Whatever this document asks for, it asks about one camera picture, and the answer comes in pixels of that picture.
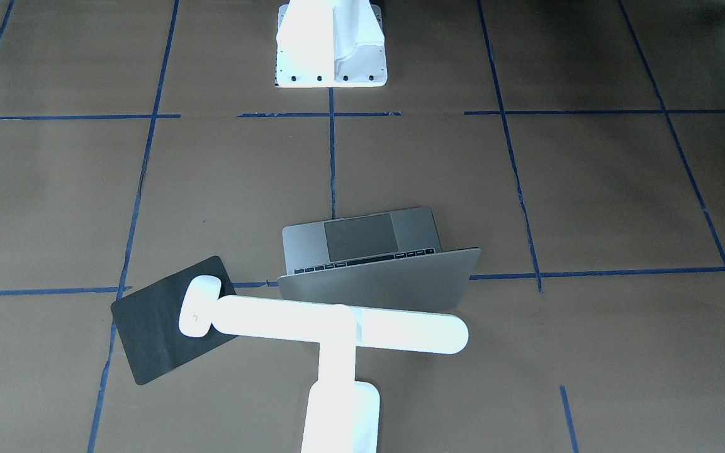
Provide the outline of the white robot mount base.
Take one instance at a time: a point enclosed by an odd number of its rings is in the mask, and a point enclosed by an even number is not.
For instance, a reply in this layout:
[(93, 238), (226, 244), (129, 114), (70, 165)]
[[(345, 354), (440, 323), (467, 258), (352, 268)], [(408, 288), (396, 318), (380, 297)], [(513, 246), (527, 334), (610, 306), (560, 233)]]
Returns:
[(381, 6), (290, 1), (278, 8), (279, 88), (382, 87), (388, 81)]

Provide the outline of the grey laptop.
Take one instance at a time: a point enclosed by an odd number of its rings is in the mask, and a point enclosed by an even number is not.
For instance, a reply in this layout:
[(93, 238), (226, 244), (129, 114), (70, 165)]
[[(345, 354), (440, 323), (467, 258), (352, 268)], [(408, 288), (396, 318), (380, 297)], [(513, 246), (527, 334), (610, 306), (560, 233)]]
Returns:
[(286, 226), (282, 298), (440, 313), (455, 309), (481, 250), (443, 250), (429, 207)]

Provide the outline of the white computer mouse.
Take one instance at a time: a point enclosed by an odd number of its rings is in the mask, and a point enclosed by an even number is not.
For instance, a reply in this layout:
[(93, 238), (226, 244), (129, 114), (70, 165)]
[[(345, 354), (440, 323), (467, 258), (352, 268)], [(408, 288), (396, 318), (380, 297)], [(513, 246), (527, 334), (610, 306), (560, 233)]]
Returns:
[(185, 298), (188, 300), (215, 301), (220, 297), (222, 282), (216, 276), (201, 275), (190, 281)]

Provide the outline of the black mouse pad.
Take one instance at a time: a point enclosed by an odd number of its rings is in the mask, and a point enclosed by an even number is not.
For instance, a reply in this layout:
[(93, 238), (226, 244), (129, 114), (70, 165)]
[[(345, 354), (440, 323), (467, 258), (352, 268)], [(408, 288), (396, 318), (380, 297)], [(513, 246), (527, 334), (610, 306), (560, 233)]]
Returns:
[(234, 339), (214, 328), (198, 338), (179, 331), (185, 291), (193, 278), (201, 275), (218, 278), (220, 296), (235, 295), (222, 259), (213, 255), (111, 304), (113, 321), (137, 385), (160, 378)]

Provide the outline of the white desk lamp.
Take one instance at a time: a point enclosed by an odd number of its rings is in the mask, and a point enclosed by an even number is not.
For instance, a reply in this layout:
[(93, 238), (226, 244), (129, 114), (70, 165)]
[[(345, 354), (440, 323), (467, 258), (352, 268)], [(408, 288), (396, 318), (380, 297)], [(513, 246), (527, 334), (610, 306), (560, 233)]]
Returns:
[(355, 379), (357, 348), (455, 354), (469, 339), (465, 322), (445, 313), (236, 295), (201, 303), (184, 294), (178, 324), (189, 337), (202, 337), (214, 328), (228, 335), (318, 344), (303, 452), (376, 451), (381, 398), (373, 384)]

